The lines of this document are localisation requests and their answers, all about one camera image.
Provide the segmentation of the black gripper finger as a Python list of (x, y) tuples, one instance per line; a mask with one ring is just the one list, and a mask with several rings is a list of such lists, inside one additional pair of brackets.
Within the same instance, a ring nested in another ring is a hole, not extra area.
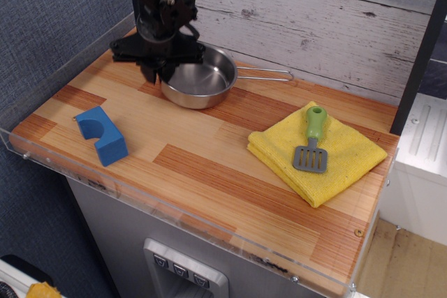
[(175, 74), (175, 71), (182, 65), (179, 62), (163, 62), (162, 67), (160, 68), (160, 81), (169, 82), (172, 76)]
[(159, 77), (163, 75), (164, 63), (162, 61), (139, 60), (137, 65), (144, 78), (151, 84), (156, 84)]

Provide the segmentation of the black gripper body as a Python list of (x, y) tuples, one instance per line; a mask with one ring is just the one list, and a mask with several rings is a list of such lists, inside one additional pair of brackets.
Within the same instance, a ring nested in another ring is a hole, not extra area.
[(191, 26), (196, 0), (133, 0), (136, 32), (111, 42), (115, 61), (147, 61), (156, 65), (194, 64), (205, 47)]

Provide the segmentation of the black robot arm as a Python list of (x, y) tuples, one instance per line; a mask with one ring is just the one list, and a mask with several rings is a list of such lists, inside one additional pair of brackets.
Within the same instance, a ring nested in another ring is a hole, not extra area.
[(134, 62), (146, 80), (169, 80), (182, 64), (203, 62), (205, 46), (191, 25), (196, 0), (132, 0), (136, 32), (110, 43), (112, 58)]

